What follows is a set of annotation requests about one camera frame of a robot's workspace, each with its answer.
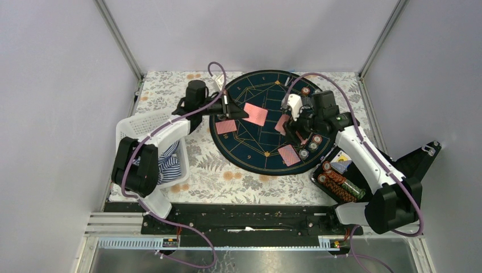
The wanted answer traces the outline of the red five chip stack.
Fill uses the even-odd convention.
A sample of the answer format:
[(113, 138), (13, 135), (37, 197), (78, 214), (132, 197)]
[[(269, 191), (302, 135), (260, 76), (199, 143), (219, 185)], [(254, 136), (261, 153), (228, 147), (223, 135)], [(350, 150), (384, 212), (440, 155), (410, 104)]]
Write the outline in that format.
[(312, 142), (315, 143), (316, 145), (319, 145), (322, 143), (323, 138), (320, 135), (313, 135), (312, 137)]

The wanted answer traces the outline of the blue chip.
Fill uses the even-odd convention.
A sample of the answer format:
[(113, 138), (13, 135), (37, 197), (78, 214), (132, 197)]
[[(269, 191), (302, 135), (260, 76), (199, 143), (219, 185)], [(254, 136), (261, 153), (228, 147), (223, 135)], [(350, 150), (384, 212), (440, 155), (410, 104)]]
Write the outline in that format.
[(317, 143), (315, 143), (315, 142), (310, 142), (310, 143), (308, 144), (308, 150), (309, 150), (310, 152), (316, 152), (317, 149), (318, 149), (318, 144), (317, 144)]

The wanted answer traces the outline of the red card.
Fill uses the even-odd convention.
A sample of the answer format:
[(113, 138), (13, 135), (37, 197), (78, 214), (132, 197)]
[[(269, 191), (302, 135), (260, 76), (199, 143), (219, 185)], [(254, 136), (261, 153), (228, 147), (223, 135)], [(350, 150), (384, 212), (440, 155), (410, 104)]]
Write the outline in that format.
[(227, 134), (237, 131), (237, 126), (234, 120), (226, 120), (216, 122), (215, 129), (217, 134)]
[(264, 126), (268, 115), (267, 109), (246, 103), (243, 110), (248, 114), (248, 118), (243, 118), (244, 121), (251, 122), (261, 127)]
[(298, 153), (291, 144), (280, 147), (278, 153), (287, 167), (298, 164), (301, 161)]

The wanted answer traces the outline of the pink sponge block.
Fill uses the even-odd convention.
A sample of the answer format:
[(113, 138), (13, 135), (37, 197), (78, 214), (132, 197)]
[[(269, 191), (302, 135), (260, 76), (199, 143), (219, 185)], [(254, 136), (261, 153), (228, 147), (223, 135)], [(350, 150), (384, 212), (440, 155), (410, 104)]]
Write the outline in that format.
[(281, 117), (279, 118), (279, 120), (277, 121), (277, 123), (275, 125), (275, 130), (277, 132), (279, 132), (281, 135), (286, 134), (285, 129), (284, 129), (284, 125), (289, 121), (289, 119), (290, 119), (289, 115), (282, 114)]

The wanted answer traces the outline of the grey chip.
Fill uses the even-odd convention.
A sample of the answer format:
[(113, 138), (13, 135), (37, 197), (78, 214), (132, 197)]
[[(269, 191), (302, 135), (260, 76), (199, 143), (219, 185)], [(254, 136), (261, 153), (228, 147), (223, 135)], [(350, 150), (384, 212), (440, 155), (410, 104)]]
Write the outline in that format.
[(300, 159), (305, 160), (309, 157), (309, 151), (306, 149), (300, 149), (298, 155)]

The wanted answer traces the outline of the white plastic laundry basket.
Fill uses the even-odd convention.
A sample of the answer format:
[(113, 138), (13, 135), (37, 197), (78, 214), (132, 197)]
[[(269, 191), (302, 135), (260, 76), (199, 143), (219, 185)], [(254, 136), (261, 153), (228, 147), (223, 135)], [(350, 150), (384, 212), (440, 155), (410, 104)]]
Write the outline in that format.
[(182, 175), (179, 179), (158, 185), (160, 188), (172, 187), (187, 181), (190, 176), (189, 159), (184, 137), (190, 132), (190, 121), (183, 118), (174, 121), (176, 115), (169, 110), (155, 110), (149, 113), (136, 114), (118, 122), (116, 126), (115, 150), (125, 137), (141, 141), (147, 136), (151, 138), (146, 144), (152, 144), (158, 149), (157, 158), (174, 142), (180, 141), (176, 155), (180, 161)]

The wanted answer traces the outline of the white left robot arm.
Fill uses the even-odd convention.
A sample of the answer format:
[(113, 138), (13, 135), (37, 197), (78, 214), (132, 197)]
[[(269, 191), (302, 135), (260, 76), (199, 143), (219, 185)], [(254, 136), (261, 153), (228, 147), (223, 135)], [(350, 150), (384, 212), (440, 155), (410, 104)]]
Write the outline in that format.
[(137, 200), (147, 213), (156, 216), (155, 227), (164, 234), (176, 228), (169, 214), (171, 202), (161, 192), (188, 177), (184, 138), (208, 115), (220, 115), (228, 121), (249, 115), (230, 97), (225, 84), (217, 82), (209, 92), (202, 80), (191, 80), (185, 96), (171, 115), (159, 110), (121, 120), (117, 124), (117, 148), (111, 181), (122, 195)]

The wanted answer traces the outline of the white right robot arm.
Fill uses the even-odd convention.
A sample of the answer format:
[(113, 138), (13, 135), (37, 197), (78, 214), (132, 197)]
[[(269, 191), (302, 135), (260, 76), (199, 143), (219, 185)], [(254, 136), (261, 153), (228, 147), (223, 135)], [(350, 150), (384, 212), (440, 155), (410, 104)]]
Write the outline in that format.
[(367, 202), (349, 202), (338, 205), (335, 213), (326, 218), (326, 227), (340, 234), (348, 225), (368, 225), (377, 234), (392, 231), (403, 235), (399, 228), (416, 221), (421, 235), (424, 219), (421, 212), (421, 182), (407, 178), (383, 157), (375, 145), (362, 133), (354, 113), (341, 113), (332, 91), (312, 96), (312, 111), (306, 112), (301, 96), (288, 93), (282, 101), (283, 110), (291, 112), (284, 123), (288, 141), (300, 143), (311, 133), (329, 137), (352, 160), (368, 183), (372, 197)]

